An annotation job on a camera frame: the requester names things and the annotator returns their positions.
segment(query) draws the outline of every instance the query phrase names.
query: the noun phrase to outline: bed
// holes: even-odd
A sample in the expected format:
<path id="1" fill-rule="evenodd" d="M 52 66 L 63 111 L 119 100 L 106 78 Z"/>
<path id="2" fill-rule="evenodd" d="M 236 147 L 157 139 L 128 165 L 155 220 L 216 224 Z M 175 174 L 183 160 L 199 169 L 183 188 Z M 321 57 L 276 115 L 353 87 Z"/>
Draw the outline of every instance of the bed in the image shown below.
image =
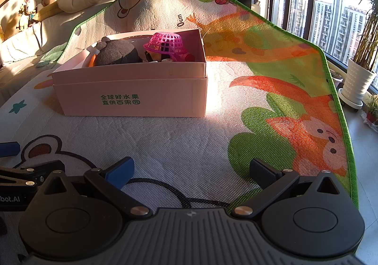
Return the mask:
<path id="1" fill-rule="evenodd" d="M 0 106 L 32 78 L 56 66 L 54 62 L 37 67 L 37 63 L 53 47 L 67 42 L 75 26 L 113 1 L 102 0 L 76 13 L 59 13 L 1 43 Z"/>

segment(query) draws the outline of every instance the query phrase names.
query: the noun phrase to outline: play mat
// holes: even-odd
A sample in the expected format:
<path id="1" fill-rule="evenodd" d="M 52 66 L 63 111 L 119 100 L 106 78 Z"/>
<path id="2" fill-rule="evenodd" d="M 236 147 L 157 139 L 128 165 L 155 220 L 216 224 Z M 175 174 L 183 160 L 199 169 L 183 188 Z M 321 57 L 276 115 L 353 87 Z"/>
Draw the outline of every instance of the play mat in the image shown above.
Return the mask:
<path id="1" fill-rule="evenodd" d="M 260 191 L 248 169 L 259 157 L 302 175 L 331 170 L 358 203 L 350 137 L 324 53 L 236 0 L 116 0 L 75 28 L 58 63 L 105 35 L 171 28 L 201 30 L 205 118 L 67 117 L 49 70 L 0 108 L 0 141 L 22 149 L 0 163 L 59 159 L 68 175 L 81 175 L 131 156 L 135 176 L 123 191 L 156 210 L 235 206 Z M 2 251 L 1 264 L 26 253 L 17 237 L 20 214 L 2 213 L 9 227 L 0 246 L 12 248 Z"/>

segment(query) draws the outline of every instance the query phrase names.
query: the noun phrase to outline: white flower pot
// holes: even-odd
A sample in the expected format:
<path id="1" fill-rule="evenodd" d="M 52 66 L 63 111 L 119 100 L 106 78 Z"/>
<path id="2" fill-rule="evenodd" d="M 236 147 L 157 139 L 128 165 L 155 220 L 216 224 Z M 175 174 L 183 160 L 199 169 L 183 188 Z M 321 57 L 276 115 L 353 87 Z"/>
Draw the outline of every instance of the white flower pot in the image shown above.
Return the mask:
<path id="1" fill-rule="evenodd" d="M 376 73 L 364 69 L 352 59 L 349 59 L 347 78 L 341 93 L 352 103 L 362 106 L 362 98 L 376 76 Z"/>

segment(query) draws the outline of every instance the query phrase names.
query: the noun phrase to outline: cardboard box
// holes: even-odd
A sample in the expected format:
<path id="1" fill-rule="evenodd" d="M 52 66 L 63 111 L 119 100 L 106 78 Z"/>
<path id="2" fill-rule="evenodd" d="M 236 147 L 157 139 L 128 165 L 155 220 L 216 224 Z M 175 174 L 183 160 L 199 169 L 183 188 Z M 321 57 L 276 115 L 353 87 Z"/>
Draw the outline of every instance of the cardboard box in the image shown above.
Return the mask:
<path id="1" fill-rule="evenodd" d="M 107 36 L 129 40 L 145 60 L 143 44 L 158 31 L 181 35 L 195 62 L 143 62 L 88 68 L 94 43 L 52 73 L 66 116 L 204 117 L 207 75 L 203 43 L 195 30 L 148 30 Z"/>

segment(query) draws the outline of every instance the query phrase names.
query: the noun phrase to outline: blue star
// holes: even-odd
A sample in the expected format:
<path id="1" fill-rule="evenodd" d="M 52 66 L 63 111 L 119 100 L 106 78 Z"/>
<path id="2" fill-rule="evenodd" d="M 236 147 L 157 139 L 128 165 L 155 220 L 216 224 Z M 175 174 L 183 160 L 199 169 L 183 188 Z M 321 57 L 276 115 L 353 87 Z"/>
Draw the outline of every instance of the blue star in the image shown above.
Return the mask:
<path id="1" fill-rule="evenodd" d="M 21 108 L 23 108 L 23 107 L 26 106 L 26 104 L 24 104 L 24 101 L 25 100 L 22 100 L 19 103 L 13 104 L 13 108 L 11 109 L 11 111 L 9 113 L 13 113 L 14 112 L 15 114 L 17 114 L 20 111 Z"/>

